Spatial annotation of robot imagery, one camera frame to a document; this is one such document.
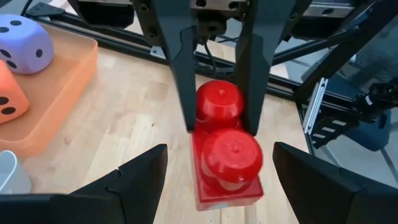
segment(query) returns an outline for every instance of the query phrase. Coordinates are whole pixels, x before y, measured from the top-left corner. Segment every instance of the black dot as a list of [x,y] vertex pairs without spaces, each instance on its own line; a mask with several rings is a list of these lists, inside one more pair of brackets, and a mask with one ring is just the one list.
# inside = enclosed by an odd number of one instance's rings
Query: black dot
[[0,105],[5,105],[6,103],[8,103],[8,98],[0,96]]
[[7,27],[0,27],[0,32],[8,32],[9,30]]
[[148,11],[148,6],[146,4],[141,4],[140,9],[144,12]]
[[41,57],[43,55],[42,49],[36,50],[36,57]]
[[206,3],[207,3],[206,0],[197,0],[196,1],[197,6],[200,6],[200,7],[205,7]]
[[21,21],[11,21],[10,24],[13,26],[19,26],[22,24],[22,22]]
[[239,3],[238,2],[231,2],[228,5],[229,9],[237,9],[239,7]]
[[15,110],[16,109],[13,107],[7,107],[7,108],[4,108],[3,110],[1,110],[1,113],[5,114],[5,115],[9,115],[9,114],[13,114],[15,112]]
[[7,50],[3,50],[3,49],[1,49],[1,50],[0,50],[0,53],[1,53],[1,54],[3,54],[4,56],[6,56],[7,58],[11,58],[11,54],[10,54],[10,53],[8,53],[8,51],[7,51]]
[[323,15],[323,16],[328,16],[328,15],[332,14],[334,11],[335,11],[334,9],[325,9],[325,10],[322,12],[322,15]]
[[11,68],[17,68],[17,65],[15,65],[14,62],[12,62],[12,61],[7,61],[7,64],[8,64]]

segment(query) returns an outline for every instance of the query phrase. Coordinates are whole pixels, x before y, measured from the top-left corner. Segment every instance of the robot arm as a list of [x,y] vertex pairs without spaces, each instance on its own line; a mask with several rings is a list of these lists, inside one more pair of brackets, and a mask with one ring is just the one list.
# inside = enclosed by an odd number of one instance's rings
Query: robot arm
[[226,21],[242,22],[236,45],[236,84],[244,95],[245,131],[256,135],[274,52],[290,36],[324,39],[341,29],[370,0],[68,0],[92,26],[125,28],[137,13],[149,45],[161,47],[177,87],[186,129],[195,129],[197,44],[224,34]]

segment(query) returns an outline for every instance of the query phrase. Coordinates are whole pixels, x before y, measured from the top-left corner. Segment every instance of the metal frame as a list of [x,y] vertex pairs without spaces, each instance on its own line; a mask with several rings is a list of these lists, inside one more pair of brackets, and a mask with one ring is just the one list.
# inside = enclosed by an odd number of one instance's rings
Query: metal frame
[[[334,75],[357,51],[364,47],[367,42],[386,26],[398,13],[398,1],[378,0],[369,11],[368,19],[359,28],[337,34],[327,40],[311,41],[275,54],[272,61],[273,65],[337,45],[319,66],[312,71],[303,84],[270,74],[267,83],[267,94],[295,101],[300,119],[303,120],[303,114],[308,105],[308,98],[315,84],[323,77],[330,78]],[[155,63],[168,64],[166,60],[151,55],[150,50],[152,46],[147,44],[142,35],[126,30],[90,27],[78,16],[44,3],[38,3],[29,9],[25,16],[50,26],[91,37],[98,42],[100,47],[150,60]],[[195,67],[196,74],[236,83],[236,77],[233,75],[235,66],[233,62],[215,57],[217,72],[214,74],[213,64],[209,56],[200,52],[197,52],[195,55],[198,62]],[[310,152],[313,151],[313,148],[318,148],[337,138],[350,128],[356,127],[359,125],[359,121],[374,121],[368,119],[354,107],[353,99],[327,91],[323,95],[320,112],[315,121],[312,136],[306,134]],[[342,121],[346,125],[337,127],[333,123],[336,120]],[[333,134],[329,133],[323,139],[316,139],[314,142],[315,137],[313,135],[317,132],[326,134],[323,128],[328,126],[332,126],[336,131]]]

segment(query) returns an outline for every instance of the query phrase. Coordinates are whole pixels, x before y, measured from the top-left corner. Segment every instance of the black cable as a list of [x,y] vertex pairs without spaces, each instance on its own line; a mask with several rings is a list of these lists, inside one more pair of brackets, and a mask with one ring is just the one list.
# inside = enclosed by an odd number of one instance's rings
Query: black cable
[[196,55],[196,54],[194,55],[193,62],[195,63],[197,69],[201,70],[202,72],[207,71],[206,66],[200,65],[200,63],[198,61],[198,55]]
[[210,58],[211,65],[213,66],[213,75],[215,76],[216,72],[217,72],[216,61],[214,60],[214,58],[209,50],[209,47],[207,46],[207,43],[205,43],[204,46],[205,46],[206,53]]
[[218,43],[224,43],[224,42],[234,41],[234,40],[238,40],[238,39],[239,39],[239,37],[228,38],[228,39],[225,39],[225,40],[221,40]]
[[32,4],[33,0],[27,0],[24,8],[22,9],[21,16],[25,16],[27,9],[29,8],[30,4]]

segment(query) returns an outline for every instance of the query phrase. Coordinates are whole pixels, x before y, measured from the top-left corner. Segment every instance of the orange dice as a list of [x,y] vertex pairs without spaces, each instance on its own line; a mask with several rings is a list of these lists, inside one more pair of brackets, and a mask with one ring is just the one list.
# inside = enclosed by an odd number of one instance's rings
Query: orange dice
[[0,60],[0,124],[24,114],[29,102],[6,63]]

